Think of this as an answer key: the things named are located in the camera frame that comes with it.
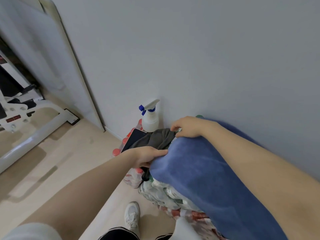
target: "person's left hand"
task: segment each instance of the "person's left hand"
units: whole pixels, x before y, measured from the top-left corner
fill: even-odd
[[[151,146],[136,147],[129,150],[132,150],[135,155],[133,168],[150,167],[153,159],[162,157],[168,153],[168,150],[158,150]]]

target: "baseboard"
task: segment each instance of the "baseboard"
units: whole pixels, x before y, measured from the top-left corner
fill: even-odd
[[[117,133],[114,133],[112,130],[110,130],[107,126],[103,125],[104,129],[109,132],[111,135],[113,135],[114,137],[117,137],[120,141],[122,141],[122,137],[119,136]]]

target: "hand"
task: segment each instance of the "hand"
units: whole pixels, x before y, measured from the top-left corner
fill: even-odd
[[[176,137],[198,137],[202,136],[202,131],[206,127],[208,120],[187,116],[174,121],[171,125],[171,131],[182,131],[176,134]]]
[[[156,157],[162,157],[168,153],[168,150],[158,150],[151,146],[143,146],[129,149],[135,155],[133,168],[150,167],[150,162]]]

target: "black pants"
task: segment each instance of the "black pants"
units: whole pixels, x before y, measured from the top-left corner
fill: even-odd
[[[159,236],[156,238],[156,240],[168,240],[172,234],[167,234],[163,236]],[[139,240],[138,236],[134,233],[129,231],[126,228],[123,227],[115,227],[111,228],[106,234],[101,236],[99,240]]]

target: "shoe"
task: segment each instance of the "shoe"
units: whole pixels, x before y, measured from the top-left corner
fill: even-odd
[[[127,205],[124,213],[124,220],[128,230],[134,232],[135,234],[140,235],[138,222],[140,219],[140,208],[137,202],[130,202]]]

